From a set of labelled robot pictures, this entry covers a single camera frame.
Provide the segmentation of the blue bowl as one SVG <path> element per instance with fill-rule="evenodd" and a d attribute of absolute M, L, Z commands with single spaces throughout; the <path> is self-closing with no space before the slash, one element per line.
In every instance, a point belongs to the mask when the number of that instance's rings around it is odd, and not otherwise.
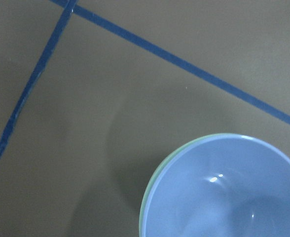
<path fill-rule="evenodd" d="M 290 158 L 239 134 L 187 147 L 145 214 L 145 237 L 290 237 Z"/>

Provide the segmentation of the green bowl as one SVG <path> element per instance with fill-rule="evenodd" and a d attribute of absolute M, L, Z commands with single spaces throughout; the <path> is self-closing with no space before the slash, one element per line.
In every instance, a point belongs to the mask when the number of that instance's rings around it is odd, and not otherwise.
<path fill-rule="evenodd" d="M 233 136 L 233 133 L 217 133 L 217 134 L 210 134 L 210 135 L 206 135 L 206 136 L 202 136 L 199 138 L 196 138 L 192 141 L 189 141 L 187 143 L 185 143 L 184 145 L 180 146 L 179 148 L 177 148 L 176 150 L 172 151 L 168 156 L 166 156 L 163 161 L 158 165 L 158 167 L 155 169 L 155 171 L 153 172 L 147 187 L 145 189 L 143 198 L 142 198 L 142 202 L 141 202 L 141 207 L 140 207 L 140 214 L 139 214 L 139 236 L 140 237 L 144 237 L 144 227 L 143 227 L 143 223 L 144 223 L 144 218 L 146 216 L 145 214 L 145 209 L 146 209 L 146 205 L 147 202 L 149 201 L 149 195 L 151 193 L 151 190 L 153 188 L 153 186 L 155 185 L 156 181 L 158 180 L 160 173 L 165 169 L 165 167 L 168 165 L 168 163 L 179 153 L 181 153 L 183 150 L 185 150 L 187 147 L 191 147 L 193 145 L 196 144 L 200 144 L 203 143 L 205 141 L 209 141 L 209 140 L 215 140 L 215 139 L 221 139 L 221 138 L 228 138 Z"/>

